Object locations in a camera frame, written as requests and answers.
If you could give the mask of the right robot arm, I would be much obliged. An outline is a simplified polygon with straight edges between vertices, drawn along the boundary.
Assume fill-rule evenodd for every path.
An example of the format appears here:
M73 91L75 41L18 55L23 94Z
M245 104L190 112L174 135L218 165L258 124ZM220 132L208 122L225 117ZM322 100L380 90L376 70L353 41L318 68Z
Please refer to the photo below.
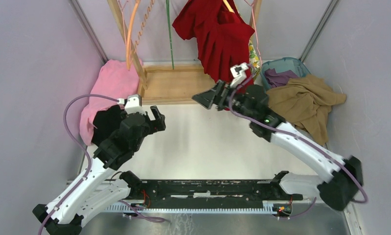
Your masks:
M240 88L220 80L192 99L206 109L215 105L218 111L229 109L235 116L250 121L249 127L255 135L287 150L316 173L315 176L287 173L271 185L273 198L282 200L289 194L313 196L336 211L356 202L358 192L363 195L363 203L368 201L358 158L331 152L302 134L269 108L269 97L261 86L249 85L242 94L238 92Z

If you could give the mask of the green wire hanger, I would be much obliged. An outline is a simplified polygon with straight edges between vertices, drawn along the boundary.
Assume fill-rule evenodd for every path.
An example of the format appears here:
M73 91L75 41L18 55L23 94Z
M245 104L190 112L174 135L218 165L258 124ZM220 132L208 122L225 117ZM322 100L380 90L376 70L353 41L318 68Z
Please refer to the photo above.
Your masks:
M170 0L165 1L165 9L166 9L167 25L168 25L171 66L172 66L172 70L174 70L175 63L174 63L173 43L172 43L172 27L171 27L171 19L170 19Z

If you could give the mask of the lemon print skirt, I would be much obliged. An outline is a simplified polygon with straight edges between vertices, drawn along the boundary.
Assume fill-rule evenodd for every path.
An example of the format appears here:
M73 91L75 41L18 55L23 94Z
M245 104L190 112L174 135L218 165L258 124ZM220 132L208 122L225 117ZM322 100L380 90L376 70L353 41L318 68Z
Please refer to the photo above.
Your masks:
M253 69L251 69L251 72L253 74L253 81L255 81L259 76L261 63L251 40L249 40L248 46L249 46L249 63L254 67Z

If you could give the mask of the red garment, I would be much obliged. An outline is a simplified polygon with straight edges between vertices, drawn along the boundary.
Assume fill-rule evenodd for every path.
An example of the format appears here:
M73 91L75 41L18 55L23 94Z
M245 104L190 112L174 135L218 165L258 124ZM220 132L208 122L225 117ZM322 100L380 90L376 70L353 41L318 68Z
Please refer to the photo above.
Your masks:
M215 82L230 83L230 68L249 62L249 40L255 30L222 0L189 0L172 26L184 40L196 38L198 59Z

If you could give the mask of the yellow wooden hanger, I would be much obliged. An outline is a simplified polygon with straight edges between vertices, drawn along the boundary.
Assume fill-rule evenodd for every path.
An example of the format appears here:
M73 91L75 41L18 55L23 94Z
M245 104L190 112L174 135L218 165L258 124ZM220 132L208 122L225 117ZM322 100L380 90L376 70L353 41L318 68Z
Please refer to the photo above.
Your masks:
M235 3L231 4L228 0L222 0L227 10L232 13L239 13Z

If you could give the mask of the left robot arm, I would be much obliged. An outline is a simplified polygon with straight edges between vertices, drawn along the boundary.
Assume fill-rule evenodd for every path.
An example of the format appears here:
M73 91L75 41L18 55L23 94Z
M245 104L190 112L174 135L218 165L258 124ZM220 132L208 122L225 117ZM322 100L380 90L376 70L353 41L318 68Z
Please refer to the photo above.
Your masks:
M111 204L141 195L141 185L125 179L115 180L97 194L94 191L138 152L145 137L166 129L165 116L157 106L150 109L154 119L140 106L127 108L115 118L103 118L110 125L97 125L101 136L93 140L97 149L87 167L57 198L33 209L42 229L50 235L78 235Z

